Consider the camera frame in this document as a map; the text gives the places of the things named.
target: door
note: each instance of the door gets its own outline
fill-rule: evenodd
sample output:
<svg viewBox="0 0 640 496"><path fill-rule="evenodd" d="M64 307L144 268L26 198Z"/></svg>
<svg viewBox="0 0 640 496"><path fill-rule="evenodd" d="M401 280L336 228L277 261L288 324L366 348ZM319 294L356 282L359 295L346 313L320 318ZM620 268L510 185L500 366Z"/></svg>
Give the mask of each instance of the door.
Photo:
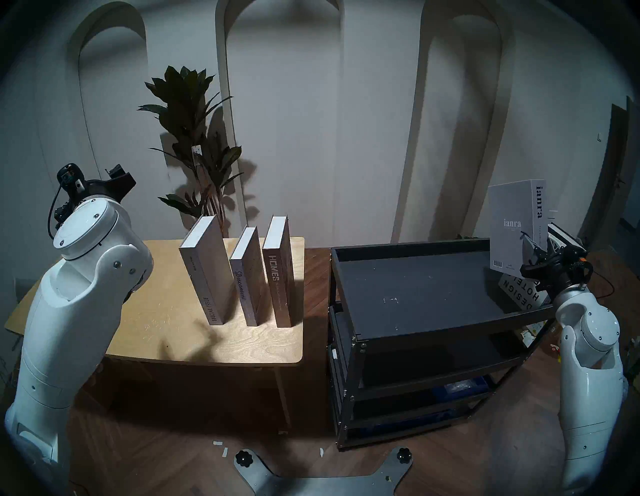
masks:
<svg viewBox="0 0 640 496"><path fill-rule="evenodd" d="M609 247L616 225L625 210L627 197L640 159L640 112L627 97L627 110L611 106L609 139L598 185L584 218L579 237L588 250Z"/></svg>

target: table top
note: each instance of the table top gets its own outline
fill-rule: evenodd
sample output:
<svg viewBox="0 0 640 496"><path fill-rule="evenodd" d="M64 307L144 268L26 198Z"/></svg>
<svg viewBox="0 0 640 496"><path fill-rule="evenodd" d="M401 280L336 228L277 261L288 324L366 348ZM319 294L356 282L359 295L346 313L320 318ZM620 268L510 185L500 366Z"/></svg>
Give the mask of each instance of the table top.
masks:
<svg viewBox="0 0 640 496"><path fill-rule="evenodd" d="M233 316L210 326L180 256L181 239L145 241L154 258L146 284L122 307L122 319L106 356L148 362L195 365L295 365L302 359L305 240L291 238L293 258L293 316L296 325L276 327L269 291L263 295L261 325L249 327L238 298ZM237 238L225 239L227 254ZM24 334L38 283L22 299L4 327Z"/></svg>

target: cable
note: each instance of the cable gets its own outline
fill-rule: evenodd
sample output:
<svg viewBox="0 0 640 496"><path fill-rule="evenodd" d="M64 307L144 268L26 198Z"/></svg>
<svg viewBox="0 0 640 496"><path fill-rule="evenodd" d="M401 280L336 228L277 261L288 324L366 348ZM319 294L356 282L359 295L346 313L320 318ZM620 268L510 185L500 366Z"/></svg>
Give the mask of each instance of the cable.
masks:
<svg viewBox="0 0 640 496"><path fill-rule="evenodd" d="M606 277L604 277L602 274L598 274L600 277L602 277L607 284L609 284L611 286L611 292L607 293L607 294L603 294L602 296L596 296L596 300L599 300L600 298L606 298L608 296L611 296L612 294L614 294L616 292L616 287L611 283L611 281L609 279L607 279Z"/></svg>
<svg viewBox="0 0 640 496"><path fill-rule="evenodd" d="M47 217L47 232L49 233L49 237L53 239L53 235L51 234L51 213L53 212L53 207L56 205L56 200L58 199L58 194L62 189L62 184L58 186L58 191L56 192L56 196L53 197L53 201L51 202L51 208L49 209L49 217Z"/></svg>
<svg viewBox="0 0 640 496"><path fill-rule="evenodd" d="M74 486L79 486L79 487L81 487L81 488L84 490L84 492L86 493L86 496L91 496L91 493L89 492L89 489L87 489L87 488L86 488L85 486L83 486L82 484L77 483L77 482L73 482L71 479L69 479L69 482L70 482L70 483L72 483Z"/></svg>

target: book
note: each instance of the book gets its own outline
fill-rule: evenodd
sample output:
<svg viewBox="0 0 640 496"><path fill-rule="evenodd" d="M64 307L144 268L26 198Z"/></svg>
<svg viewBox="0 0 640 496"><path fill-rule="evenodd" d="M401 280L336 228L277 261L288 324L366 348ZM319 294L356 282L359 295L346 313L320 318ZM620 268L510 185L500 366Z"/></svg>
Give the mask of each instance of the book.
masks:
<svg viewBox="0 0 640 496"><path fill-rule="evenodd" d="M248 326L259 325L257 315L262 294L267 283L262 268L260 241L255 227L245 227L238 244L229 259L236 281L244 320Z"/></svg>
<svg viewBox="0 0 640 496"><path fill-rule="evenodd" d="M234 277L216 216L196 221L180 245L180 254L209 324L222 325L234 295Z"/></svg>
<svg viewBox="0 0 640 496"><path fill-rule="evenodd" d="M262 247L273 312L278 327L291 327L292 292L294 290L291 239L287 217L272 217Z"/></svg>
<svg viewBox="0 0 640 496"><path fill-rule="evenodd" d="M490 267L522 277L522 264L534 264L535 247L547 251L546 181L525 180L489 186Z"/></svg>

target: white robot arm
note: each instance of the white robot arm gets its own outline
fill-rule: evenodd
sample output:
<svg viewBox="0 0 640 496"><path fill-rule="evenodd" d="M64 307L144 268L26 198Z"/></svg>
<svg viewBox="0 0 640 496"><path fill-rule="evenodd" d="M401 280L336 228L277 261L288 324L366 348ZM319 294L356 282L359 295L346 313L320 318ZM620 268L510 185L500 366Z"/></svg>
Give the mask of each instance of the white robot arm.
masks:
<svg viewBox="0 0 640 496"><path fill-rule="evenodd" d="M600 472L623 395L620 326L586 287L593 267L585 255L568 245L521 269L524 277L540 281L538 289L549 292L563 328L559 418L567 494L583 492Z"/></svg>
<svg viewBox="0 0 640 496"><path fill-rule="evenodd" d="M153 268L129 215L105 196L110 181L84 181L74 164L61 173L65 169L61 184L77 204L75 210L66 207L72 213L54 238L62 259L42 277L31 304L16 396L4 419L16 448L60 494L68 485L70 407L102 360L120 324L122 304Z"/></svg>

